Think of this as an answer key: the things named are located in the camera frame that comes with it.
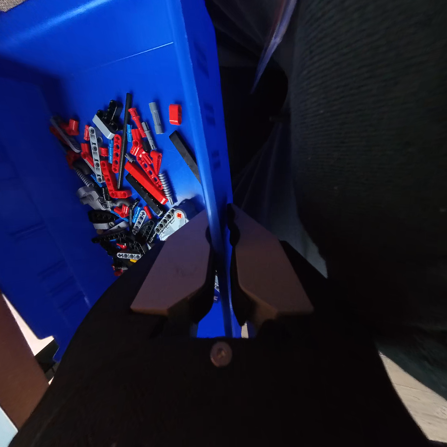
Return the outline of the black flat lego plate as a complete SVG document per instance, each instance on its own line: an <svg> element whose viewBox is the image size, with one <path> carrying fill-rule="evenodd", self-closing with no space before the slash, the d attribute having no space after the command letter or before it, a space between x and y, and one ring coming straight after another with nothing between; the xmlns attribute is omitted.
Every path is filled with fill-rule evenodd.
<svg viewBox="0 0 447 447"><path fill-rule="evenodd" d="M189 148L186 141L182 137L179 131L174 131L170 134L169 139L173 146L176 148L184 162L189 167L190 171L193 173L195 178L198 180L200 184L201 178L198 170L197 159L195 153Z"/></svg>

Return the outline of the blue plastic bin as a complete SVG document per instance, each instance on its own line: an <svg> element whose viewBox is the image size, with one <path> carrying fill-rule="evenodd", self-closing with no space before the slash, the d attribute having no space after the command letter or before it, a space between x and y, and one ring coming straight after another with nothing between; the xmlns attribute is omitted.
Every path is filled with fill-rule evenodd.
<svg viewBox="0 0 447 447"><path fill-rule="evenodd" d="M53 115L84 126L127 92L153 128L181 198L207 210L215 251L226 254L230 167L215 29L204 1L26 1L1 13L1 291L59 362L77 327L116 279L92 243L89 207ZM169 105L182 105L171 125ZM202 184L169 136L195 153Z"/></svg>

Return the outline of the pile of mixed lego pieces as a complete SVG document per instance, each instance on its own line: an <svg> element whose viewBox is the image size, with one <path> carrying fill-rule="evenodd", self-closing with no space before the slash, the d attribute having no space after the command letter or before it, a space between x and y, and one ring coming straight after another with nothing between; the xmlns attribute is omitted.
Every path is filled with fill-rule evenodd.
<svg viewBox="0 0 447 447"><path fill-rule="evenodd" d="M76 192L90 207L97 235L92 243L111 257L122 275L154 246L167 240L195 215L192 198L175 191L152 129L133 105L110 100L83 130L77 118L50 118L49 130L64 151L68 166L83 185Z"/></svg>

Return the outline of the dark cloth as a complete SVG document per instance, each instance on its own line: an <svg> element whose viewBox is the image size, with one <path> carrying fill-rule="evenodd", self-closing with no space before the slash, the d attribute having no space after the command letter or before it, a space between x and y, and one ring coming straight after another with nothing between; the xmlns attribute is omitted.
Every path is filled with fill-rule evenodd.
<svg viewBox="0 0 447 447"><path fill-rule="evenodd" d="M233 200L446 398L446 1L205 1Z"/></svg>

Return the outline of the clear plastic bag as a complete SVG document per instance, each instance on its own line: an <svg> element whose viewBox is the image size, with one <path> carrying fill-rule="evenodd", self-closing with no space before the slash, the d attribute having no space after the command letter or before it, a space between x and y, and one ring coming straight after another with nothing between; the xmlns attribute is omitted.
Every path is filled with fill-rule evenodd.
<svg viewBox="0 0 447 447"><path fill-rule="evenodd" d="M294 33L297 24L296 1L286 7L281 20L268 38L265 50L258 63L255 78L267 67L270 59L288 78L288 93L277 113L278 121L273 123L267 140L256 152L247 167L235 179L234 203L254 220L272 232L280 240L293 247L308 264L323 277L327 277L325 260L305 230L299 217L298 193L293 175L297 168L292 166L292 125L291 125L291 67L294 53Z"/></svg>

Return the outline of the grey lego connector tube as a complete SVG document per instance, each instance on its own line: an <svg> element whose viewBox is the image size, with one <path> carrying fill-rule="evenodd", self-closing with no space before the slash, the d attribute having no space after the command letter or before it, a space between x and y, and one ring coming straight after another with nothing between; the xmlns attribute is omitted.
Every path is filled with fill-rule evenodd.
<svg viewBox="0 0 447 447"><path fill-rule="evenodd" d="M153 125L154 125L154 130L155 133L157 135L162 135L164 134L165 130L164 130L164 126L161 120L161 116L159 113L159 108L156 102L150 102L148 103L149 108L150 108L150 112L152 114L152 120L153 120Z"/></svg>

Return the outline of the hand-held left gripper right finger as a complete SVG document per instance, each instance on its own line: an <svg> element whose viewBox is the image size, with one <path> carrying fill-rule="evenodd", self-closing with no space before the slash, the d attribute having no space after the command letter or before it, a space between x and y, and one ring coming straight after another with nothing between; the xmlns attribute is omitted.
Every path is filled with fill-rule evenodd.
<svg viewBox="0 0 447 447"><path fill-rule="evenodd" d="M234 204L227 205L232 247L231 301L240 325L311 315L314 307L279 239Z"/></svg>

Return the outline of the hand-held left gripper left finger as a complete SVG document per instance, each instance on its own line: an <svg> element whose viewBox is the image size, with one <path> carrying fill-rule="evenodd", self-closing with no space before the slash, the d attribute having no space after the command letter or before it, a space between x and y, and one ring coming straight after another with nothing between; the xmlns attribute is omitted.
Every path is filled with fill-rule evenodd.
<svg viewBox="0 0 447 447"><path fill-rule="evenodd" d="M211 310L214 290L214 251L203 210L164 242L131 310L198 324Z"/></svg>

